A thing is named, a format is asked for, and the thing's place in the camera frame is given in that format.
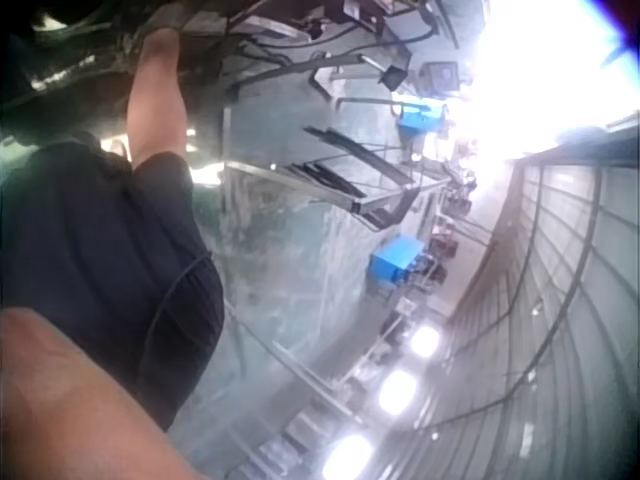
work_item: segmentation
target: black cable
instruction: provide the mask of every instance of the black cable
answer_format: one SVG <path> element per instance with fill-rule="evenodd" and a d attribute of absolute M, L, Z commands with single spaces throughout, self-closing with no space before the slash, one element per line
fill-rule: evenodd
<path fill-rule="evenodd" d="M 411 13 L 414 10 L 415 10 L 414 7 L 404 8 L 402 10 L 399 10 L 399 11 L 395 12 L 395 13 L 392 13 L 391 15 L 389 15 L 389 18 L 399 17 L 400 15 L 404 15 L 406 13 Z M 345 28 L 340 33 L 335 34 L 333 37 L 329 37 L 329 38 L 326 38 L 324 40 L 318 40 L 317 42 L 297 43 L 295 45 L 274 45 L 274 44 L 271 44 L 271 43 L 256 42 L 256 45 L 260 45 L 261 47 L 264 47 L 264 48 L 275 48 L 275 49 L 280 49 L 280 50 L 290 50 L 290 49 L 294 49 L 294 48 L 306 48 L 306 47 L 317 47 L 318 45 L 324 45 L 325 43 L 330 43 L 330 42 L 333 42 L 334 40 L 342 38 L 345 35 L 353 32 L 357 28 L 358 28 L 358 25 L 352 25 L 349 28 Z"/>
<path fill-rule="evenodd" d="M 378 42 L 371 43 L 369 45 L 362 45 L 360 47 L 352 48 L 351 50 L 347 50 L 343 53 L 343 55 L 349 55 L 350 53 L 357 52 L 358 50 L 364 50 L 366 48 L 375 48 L 375 47 L 391 47 L 393 45 L 408 45 L 410 43 L 422 42 L 423 40 L 427 40 L 438 33 L 437 28 L 432 28 L 427 33 L 419 35 L 413 38 L 399 39 L 399 40 L 390 40 L 388 42 Z"/>
<path fill-rule="evenodd" d="M 273 45 L 271 43 L 260 43 L 256 42 L 256 45 L 260 45 L 263 48 L 275 48 L 280 50 L 289 50 L 293 48 L 306 48 L 306 47 L 317 47 L 318 45 L 324 45 L 325 43 L 333 42 L 338 38 L 342 38 L 348 33 L 353 32 L 358 28 L 358 25 L 352 25 L 349 28 L 345 28 L 340 33 L 335 34 L 333 37 L 326 38 L 324 40 L 318 40 L 317 42 L 308 42 L 308 43 L 296 43 L 295 45 Z"/>

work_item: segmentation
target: ceiling light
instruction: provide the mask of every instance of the ceiling light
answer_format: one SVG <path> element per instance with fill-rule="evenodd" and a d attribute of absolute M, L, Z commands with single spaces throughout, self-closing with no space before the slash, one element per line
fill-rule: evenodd
<path fill-rule="evenodd" d="M 409 406 L 416 394 L 418 382 L 402 370 L 392 372 L 382 384 L 378 402 L 390 415 L 398 415 Z"/>
<path fill-rule="evenodd" d="M 205 186 L 220 185 L 220 172 L 224 170 L 224 163 L 212 163 L 202 168 L 191 168 L 191 179 L 193 183 Z"/>
<path fill-rule="evenodd" d="M 435 328 L 420 327 L 411 338 L 411 350 L 422 358 L 429 358 L 434 354 L 440 343 L 440 334 Z"/>
<path fill-rule="evenodd" d="M 354 480 L 367 466 L 373 453 L 371 443 L 362 435 L 350 435 L 331 453 L 322 469 L 325 480 Z"/>

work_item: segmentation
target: machinery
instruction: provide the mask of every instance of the machinery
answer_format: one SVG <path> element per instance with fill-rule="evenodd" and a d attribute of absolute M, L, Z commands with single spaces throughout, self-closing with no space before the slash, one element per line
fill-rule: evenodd
<path fill-rule="evenodd" d="M 11 15 L 2 18 L 2 31 L 7 32 L 0 93 L 2 138 L 38 145 L 62 130 L 95 131 L 95 125 L 87 125 L 95 119 L 108 129 L 104 119 L 121 117 L 126 107 L 135 32 L 162 3 L 24 0 L 13 5 Z M 191 0 L 189 4 L 193 16 L 184 27 L 179 65 L 181 82 L 188 86 L 183 88 L 187 106 L 198 101 L 194 97 L 200 87 L 221 78 L 225 59 L 232 56 L 285 68 L 292 64 L 287 49 L 325 44 L 356 29 L 370 32 L 372 42 L 355 50 L 404 47 L 441 29 L 455 39 L 442 0 Z M 420 37 L 399 39 L 386 18 L 414 9 L 429 29 Z M 350 26 L 330 36 L 324 34 L 328 24 Z M 283 39 L 295 43 L 277 42 Z M 406 48 L 402 55 L 408 63 Z"/>

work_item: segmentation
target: metal wall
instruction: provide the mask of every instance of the metal wall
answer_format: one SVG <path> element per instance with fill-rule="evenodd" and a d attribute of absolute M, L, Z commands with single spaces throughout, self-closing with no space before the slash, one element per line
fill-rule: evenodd
<path fill-rule="evenodd" d="M 638 453 L 638 171 L 527 167 L 519 209 L 362 478 L 622 478 Z"/>

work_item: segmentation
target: metal pipe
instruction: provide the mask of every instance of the metal pipe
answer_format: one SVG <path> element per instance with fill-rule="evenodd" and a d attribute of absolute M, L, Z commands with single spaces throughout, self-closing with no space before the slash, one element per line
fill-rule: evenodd
<path fill-rule="evenodd" d="M 313 390 L 320 397 L 320 399 L 322 399 L 324 401 L 324 403 L 329 408 L 331 408 L 333 411 L 335 411 L 339 415 L 345 417 L 349 421 L 353 421 L 353 422 L 357 423 L 358 425 L 363 425 L 364 422 L 362 421 L 362 419 L 360 419 L 358 416 L 356 416 L 347 407 L 342 405 L 342 403 L 340 403 L 338 400 L 333 398 L 331 395 L 329 395 L 323 389 L 319 388 L 312 380 L 309 379 L 309 377 L 306 376 L 306 374 L 303 371 L 298 370 L 295 366 L 291 365 L 289 362 L 287 362 L 285 359 L 283 359 L 282 356 L 278 353 L 278 351 L 276 351 L 271 345 L 269 345 L 267 342 L 265 342 L 257 333 L 255 333 L 253 331 L 253 329 L 251 329 L 251 327 L 249 327 L 249 325 L 247 325 L 242 320 L 240 320 L 237 317 L 237 315 L 235 314 L 235 309 L 233 308 L 233 306 L 231 306 L 229 304 L 229 302 L 227 302 L 226 300 L 225 300 L 225 306 L 226 306 L 227 310 L 229 310 L 229 312 L 231 313 L 230 318 L 234 322 L 236 322 L 238 325 L 240 325 L 242 328 L 244 328 L 247 331 L 247 333 L 262 348 L 264 348 L 267 351 L 267 353 L 269 353 L 273 358 L 276 359 L 276 361 L 278 363 L 280 363 L 280 365 L 282 365 L 284 368 L 286 368 L 291 373 L 293 373 L 293 375 L 295 377 L 297 377 L 300 380 L 302 380 L 303 383 L 305 383 L 311 390 Z"/>

